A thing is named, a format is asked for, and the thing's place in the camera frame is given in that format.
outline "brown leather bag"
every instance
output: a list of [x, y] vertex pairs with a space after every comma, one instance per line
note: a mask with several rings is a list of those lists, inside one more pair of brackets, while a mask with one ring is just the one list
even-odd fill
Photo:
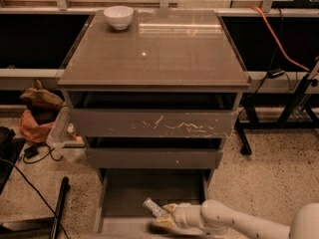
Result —
[[19, 130], [26, 140], [41, 143], [46, 141], [54, 122], [38, 124], [30, 110], [22, 113]]
[[55, 110], [59, 111], [63, 105], [63, 100], [43, 89], [40, 80], [35, 79], [31, 88], [27, 89], [21, 96], [20, 100], [28, 107], [29, 110]]

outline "speckled floor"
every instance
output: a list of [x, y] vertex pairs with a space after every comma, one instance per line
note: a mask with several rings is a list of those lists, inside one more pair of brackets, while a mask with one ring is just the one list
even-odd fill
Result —
[[[17, 121], [0, 119], [5, 126]], [[247, 137], [253, 149], [251, 156], [240, 154], [241, 142], [236, 132], [226, 142], [221, 164], [208, 187], [209, 198], [238, 211], [289, 224], [300, 207], [319, 201], [318, 134], [313, 129], [255, 130], [248, 132]], [[46, 151], [42, 147], [40, 155]], [[84, 155], [66, 156], [59, 162], [47, 157], [32, 165], [19, 161], [17, 165], [52, 206], [62, 178], [68, 176], [71, 189], [62, 223], [72, 239], [92, 233], [102, 185]], [[51, 216], [48, 208], [13, 171], [0, 195], [0, 222], [45, 216]], [[0, 238], [48, 238], [41, 233], [32, 236]], [[222, 238], [246, 237], [229, 230]]]

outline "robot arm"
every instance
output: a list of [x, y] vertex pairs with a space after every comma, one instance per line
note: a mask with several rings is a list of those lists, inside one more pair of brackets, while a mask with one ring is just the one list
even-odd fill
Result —
[[260, 239], [314, 239], [319, 238], [319, 204], [303, 207], [293, 219], [291, 227], [255, 216], [237, 212], [215, 200], [201, 205], [170, 204], [156, 219], [156, 225], [174, 230], [199, 229], [207, 234], [224, 234], [232, 228], [248, 238]]

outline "plastic bin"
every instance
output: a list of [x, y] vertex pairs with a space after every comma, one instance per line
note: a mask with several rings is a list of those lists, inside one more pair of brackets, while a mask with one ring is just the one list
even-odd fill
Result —
[[85, 145], [82, 141], [76, 141], [67, 132], [70, 124], [70, 109], [63, 107], [48, 135], [47, 144], [63, 155], [67, 160], [73, 161], [85, 157]]

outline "white bowl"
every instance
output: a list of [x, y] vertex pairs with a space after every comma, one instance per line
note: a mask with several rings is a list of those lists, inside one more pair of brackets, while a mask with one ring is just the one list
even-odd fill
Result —
[[109, 24], [116, 30], [126, 29], [132, 22], [134, 10], [127, 6], [113, 6], [104, 10]]

